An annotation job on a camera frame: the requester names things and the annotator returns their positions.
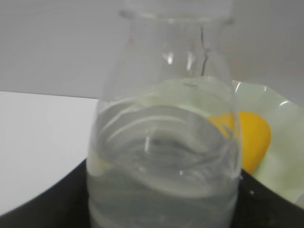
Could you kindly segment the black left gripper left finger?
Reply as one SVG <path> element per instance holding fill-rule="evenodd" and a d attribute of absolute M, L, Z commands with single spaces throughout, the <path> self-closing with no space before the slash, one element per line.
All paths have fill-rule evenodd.
<path fill-rule="evenodd" d="M 2 228 L 89 228 L 86 160 L 47 191 L 0 217 Z"/>

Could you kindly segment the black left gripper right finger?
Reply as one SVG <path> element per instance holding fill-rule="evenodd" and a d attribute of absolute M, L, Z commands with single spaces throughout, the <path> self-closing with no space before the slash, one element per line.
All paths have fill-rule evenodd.
<path fill-rule="evenodd" d="M 302 228 L 304 210 L 241 172 L 232 228 Z"/>

